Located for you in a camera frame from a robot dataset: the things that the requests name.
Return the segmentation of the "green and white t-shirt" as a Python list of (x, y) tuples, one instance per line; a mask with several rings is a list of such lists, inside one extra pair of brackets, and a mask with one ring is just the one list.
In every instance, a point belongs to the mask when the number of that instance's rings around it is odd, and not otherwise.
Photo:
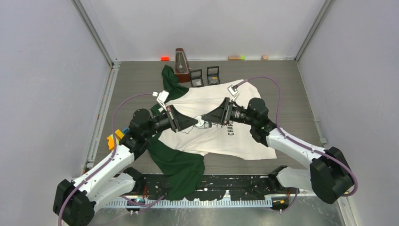
[[(166, 105), (192, 118), (212, 111), (230, 96), (230, 83), (200, 88), (181, 86), (168, 65), (163, 67), (161, 77), (163, 89), (168, 92)], [(206, 122), (180, 132), (165, 130), (155, 135), (148, 152), (169, 182), (169, 199), (181, 199), (199, 188), (205, 170), (204, 156), (208, 153), (248, 161), (275, 159), (275, 150), (256, 142), (250, 128), (236, 122), (226, 126)]]

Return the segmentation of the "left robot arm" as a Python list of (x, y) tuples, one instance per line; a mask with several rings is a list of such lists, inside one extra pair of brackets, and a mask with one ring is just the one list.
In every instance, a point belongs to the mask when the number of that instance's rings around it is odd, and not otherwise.
[(91, 170), (72, 181), (62, 180), (56, 188), (53, 212), (58, 215), (58, 225), (86, 226), (97, 209), (106, 200), (123, 194), (99, 194), (121, 169), (138, 159), (150, 146), (150, 139), (165, 131), (178, 132), (193, 127), (203, 120), (201, 116), (180, 113), (173, 105), (152, 116), (147, 109), (133, 113), (129, 131), (114, 146), (113, 151)]

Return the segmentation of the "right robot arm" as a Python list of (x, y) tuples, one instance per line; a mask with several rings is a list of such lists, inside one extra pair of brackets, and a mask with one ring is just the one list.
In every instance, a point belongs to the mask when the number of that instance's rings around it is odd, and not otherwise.
[(358, 180), (340, 149), (324, 149), (306, 143), (270, 120), (268, 113), (269, 109), (261, 98), (250, 99), (247, 108), (242, 108), (226, 97), (217, 108), (201, 118), (220, 125), (229, 122), (249, 125), (250, 134), (256, 142), (281, 151), (305, 167), (293, 169), (280, 166), (272, 171), (268, 177), (278, 188), (311, 191), (327, 204), (357, 192)]

